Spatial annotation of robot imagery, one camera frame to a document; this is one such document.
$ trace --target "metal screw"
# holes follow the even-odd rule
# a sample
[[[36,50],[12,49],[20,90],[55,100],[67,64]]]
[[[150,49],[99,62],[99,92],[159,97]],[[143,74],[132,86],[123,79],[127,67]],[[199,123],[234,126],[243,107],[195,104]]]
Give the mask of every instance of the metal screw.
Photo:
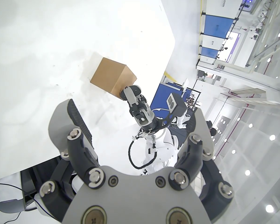
[[[192,140],[194,140],[195,142],[200,142],[201,141],[201,137],[199,136],[199,135],[197,135],[197,134],[194,134],[193,136],[192,136]]]
[[[157,185],[159,188],[165,187],[166,181],[165,181],[164,177],[158,176],[158,177],[156,178],[156,185]]]
[[[63,152],[61,152],[61,158],[68,161],[69,159],[68,149],[65,149]]]
[[[211,155],[211,153],[207,152],[205,149],[203,149],[203,153],[204,153],[204,155],[207,155],[207,156]]]
[[[105,182],[105,174],[100,168],[93,168],[89,171],[89,181],[88,186],[90,188],[96,189],[100,187]]]
[[[118,184],[118,177],[115,176],[115,175],[111,176],[111,177],[109,178],[109,180],[108,180],[108,184],[109,184],[109,186],[111,186],[111,187],[117,186],[117,184]]]
[[[72,131],[70,132],[70,136],[71,136],[72,138],[76,137],[78,134],[79,134],[79,132],[78,132],[77,130],[72,130]]]
[[[218,184],[219,192],[221,195],[227,199],[234,197],[234,190],[231,186],[224,184],[223,182],[220,182]]]
[[[74,128],[70,134],[67,136],[67,139],[74,140],[81,135],[81,130],[79,128]]]
[[[92,183],[97,183],[100,180],[100,174],[98,171],[94,171],[90,174],[89,180]]]
[[[171,209],[166,218],[166,223],[167,224],[191,224],[191,217],[182,208],[173,208]]]
[[[50,194],[54,190],[55,190],[55,183],[49,180],[41,186],[39,193],[41,197],[44,197],[45,195]]]
[[[229,185],[223,185],[222,186],[222,192],[227,194],[227,195],[231,195],[232,194],[232,191],[233,191],[233,188]]]
[[[176,183],[182,185],[186,182],[186,178],[181,173],[177,172],[177,173],[174,174],[174,181]]]
[[[99,206],[93,206],[89,208],[83,215],[83,224],[106,224],[107,216],[103,208]]]

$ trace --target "black cable on floor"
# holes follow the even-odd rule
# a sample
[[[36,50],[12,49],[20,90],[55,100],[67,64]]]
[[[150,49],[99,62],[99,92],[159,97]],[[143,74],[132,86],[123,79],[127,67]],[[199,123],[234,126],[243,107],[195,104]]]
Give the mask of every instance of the black cable on floor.
[[[134,168],[136,168],[136,169],[143,169],[143,168],[149,166],[150,164],[152,164],[152,163],[154,162],[154,160],[157,158],[157,152],[155,152],[154,158],[151,159],[148,163],[146,163],[145,165],[143,165],[143,166],[141,166],[141,167],[137,167],[137,166],[132,162],[132,158],[131,158],[131,147],[132,147],[132,145],[133,145],[134,142],[135,142],[135,141],[133,140],[133,141],[131,142],[131,144],[129,145],[129,151],[128,151],[129,162],[132,164],[132,166],[133,166]]]
[[[39,204],[39,202],[36,201],[36,200],[34,199],[34,197],[32,197],[30,194],[28,194],[27,192],[25,192],[25,191],[22,190],[21,188],[19,188],[19,187],[17,187],[17,186],[14,186],[14,185],[10,185],[10,184],[4,184],[4,183],[0,183],[0,185],[2,185],[2,186],[11,186],[11,187],[14,187],[14,188],[17,188],[17,189],[21,190],[24,194],[26,194],[26,195],[29,196],[31,199],[33,199],[33,200],[39,205],[39,207],[41,207],[41,209],[42,209],[43,211],[45,211],[44,208]],[[48,215],[49,215],[50,217],[52,217],[53,219],[55,219],[56,221],[58,221],[56,218],[54,218],[52,215],[50,215],[47,211],[45,211],[45,213],[48,214]]]
[[[16,221],[16,220],[17,220],[17,218],[15,218],[14,220],[10,220],[10,221],[4,222],[3,224],[6,224],[6,223],[9,223],[9,222],[12,222],[12,221]]]

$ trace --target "person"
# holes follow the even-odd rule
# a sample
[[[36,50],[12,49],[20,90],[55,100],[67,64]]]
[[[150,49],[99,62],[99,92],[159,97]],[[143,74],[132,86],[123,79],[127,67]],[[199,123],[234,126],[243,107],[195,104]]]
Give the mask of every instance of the person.
[[[209,131],[210,131],[210,135],[215,136],[217,134],[217,130],[215,128],[213,128],[213,123],[210,120],[208,120],[206,122],[206,124],[207,124],[207,127],[208,127]]]

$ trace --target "silver bolt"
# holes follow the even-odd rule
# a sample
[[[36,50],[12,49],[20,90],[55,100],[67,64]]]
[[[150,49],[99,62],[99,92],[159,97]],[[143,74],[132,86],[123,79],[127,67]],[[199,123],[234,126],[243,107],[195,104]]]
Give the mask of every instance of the silver bolt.
[[[219,192],[221,195],[227,199],[231,199],[234,197],[234,190],[231,186],[225,185],[223,182],[218,184]]]
[[[49,194],[52,190],[53,186],[51,184],[47,184],[42,188],[43,194]]]
[[[176,183],[182,185],[186,182],[186,178],[181,173],[177,172],[177,173],[174,174],[174,181]]]
[[[55,183],[49,180],[41,186],[39,193],[41,197],[44,197],[45,195],[50,194],[54,190],[55,190]]]
[[[68,140],[75,140],[81,135],[81,130],[79,128],[74,128],[70,134],[67,136]]]
[[[211,155],[211,153],[209,153],[209,152],[206,151],[205,149],[203,149],[203,153],[204,153],[204,155],[207,155],[207,156],[210,156],[210,155]]]
[[[223,185],[222,186],[222,192],[227,194],[227,195],[231,195],[232,194],[232,191],[233,191],[233,188],[229,185]]]
[[[70,159],[69,154],[68,154],[68,149],[65,149],[64,151],[61,152],[61,158],[68,161]]]
[[[78,132],[77,130],[72,130],[72,131],[70,132],[70,136],[71,136],[72,138],[76,137],[78,134],[79,134],[79,132]]]
[[[199,135],[197,135],[197,134],[194,134],[193,136],[192,136],[192,140],[194,140],[195,142],[200,142],[201,141],[201,137],[199,136]]]
[[[90,174],[89,180],[92,183],[97,183],[100,180],[100,173],[98,171],[94,171]]]

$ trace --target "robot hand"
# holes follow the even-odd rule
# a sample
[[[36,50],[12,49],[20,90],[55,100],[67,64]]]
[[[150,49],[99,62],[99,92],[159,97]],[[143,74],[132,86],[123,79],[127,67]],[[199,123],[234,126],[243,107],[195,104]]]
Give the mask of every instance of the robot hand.
[[[212,152],[204,149],[211,139],[200,109],[191,122],[192,131],[174,167],[131,176],[99,165],[91,134],[73,100],[64,101],[49,124],[50,138],[63,160],[40,189],[44,205],[63,224],[214,223],[234,191],[211,159]],[[73,171],[84,182],[76,195],[70,185]],[[199,171],[206,184],[198,197],[190,183]]]

